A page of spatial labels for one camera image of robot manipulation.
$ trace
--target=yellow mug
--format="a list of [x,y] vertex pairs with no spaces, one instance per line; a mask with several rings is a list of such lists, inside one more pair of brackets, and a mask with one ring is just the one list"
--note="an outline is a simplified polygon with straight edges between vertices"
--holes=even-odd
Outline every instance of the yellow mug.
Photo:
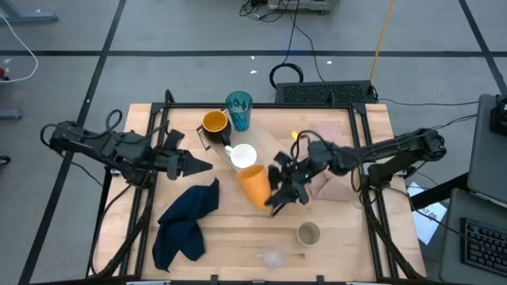
[[242,169],[236,179],[245,191],[246,196],[258,209],[265,209],[265,201],[271,196],[268,174],[263,165],[252,165]]

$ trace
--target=white mug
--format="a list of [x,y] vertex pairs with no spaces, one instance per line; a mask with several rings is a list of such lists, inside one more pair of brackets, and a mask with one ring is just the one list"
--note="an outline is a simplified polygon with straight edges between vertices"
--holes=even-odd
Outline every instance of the white mug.
[[236,171],[254,165],[257,160],[257,151],[253,146],[246,143],[238,144],[234,148],[226,146],[225,153],[231,157],[231,162]]

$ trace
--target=wooden table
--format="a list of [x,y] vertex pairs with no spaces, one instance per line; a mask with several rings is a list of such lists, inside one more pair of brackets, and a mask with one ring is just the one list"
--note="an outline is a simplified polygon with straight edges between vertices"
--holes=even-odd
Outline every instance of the wooden table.
[[[150,104],[132,104],[125,130],[146,133],[150,108]],[[177,180],[168,180],[165,173],[158,175],[142,279],[209,280],[211,275],[218,275],[220,280],[315,281],[316,275],[324,275],[326,281],[374,281],[375,271],[363,209],[357,203],[312,200],[307,205],[292,203],[275,218],[267,218],[265,212],[255,210],[248,202],[234,178],[235,171],[217,153],[204,150],[196,128],[208,110],[170,109],[170,127],[186,134],[180,148],[190,150],[194,157],[212,163],[213,170]],[[367,105],[367,111],[373,142],[391,139],[393,133],[386,105]],[[340,124],[345,141],[353,145],[346,110],[255,108],[252,120],[256,120],[278,139],[285,147],[284,151],[288,151],[293,143],[292,131],[319,123]],[[358,114],[356,121],[361,145],[364,145]],[[170,273],[155,269],[151,249],[158,231],[158,218],[189,187],[210,184],[215,177],[220,180],[219,209],[199,220],[206,253],[196,262],[178,253],[169,267]],[[404,182],[399,177],[394,178],[391,185],[405,191]],[[114,177],[108,202],[124,187],[124,179]],[[117,200],[104,219],[94,257],[97,270],[107,264],[124,241],[133,193],[132,190]],[[414,268],[425,275],[407,198],[395,191],[384,191],[383,195],[394,243]],[[295,237],[296,227],[306,221],[315,222],[321,227],[321,241],[314,247],[303,247]],[[271,246],[283,249],[282,268],[267,269],[259,258]],[[383,274],[389,276],[381,240],[379,248]],[[136,242],[131,251],[130,274],[134,272],[137,249]]]

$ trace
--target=yellow cable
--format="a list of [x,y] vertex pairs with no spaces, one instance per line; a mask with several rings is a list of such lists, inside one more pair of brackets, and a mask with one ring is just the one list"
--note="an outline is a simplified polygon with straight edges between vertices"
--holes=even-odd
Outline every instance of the yellow cable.
[[391,11],[393,10],[394,3],[395,0],[391,0],[391,3],[389,4],[389,10],[387,11],[386,19],[383,21],[382,32],[380,33],[377,49],[375,50],[375,59],[373,59],[372,71],[370,72],[370,82],[373,82],[373,74],[375,73],[375,68],[377,67],[377,59],[379,58],[380,47],[382,47],[383,35],[386,33],[387,23],[389,23],[389,18],[391,17]]

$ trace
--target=orange cup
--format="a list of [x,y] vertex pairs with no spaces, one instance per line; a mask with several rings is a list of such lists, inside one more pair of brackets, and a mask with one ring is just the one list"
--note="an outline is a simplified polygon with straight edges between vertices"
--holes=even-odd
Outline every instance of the orange cup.
[[265,201],[271,195],[266,168],[263,165],[252,165],[242,169],[236,179],[246,193],[246,196],[258,209],[265,209]]

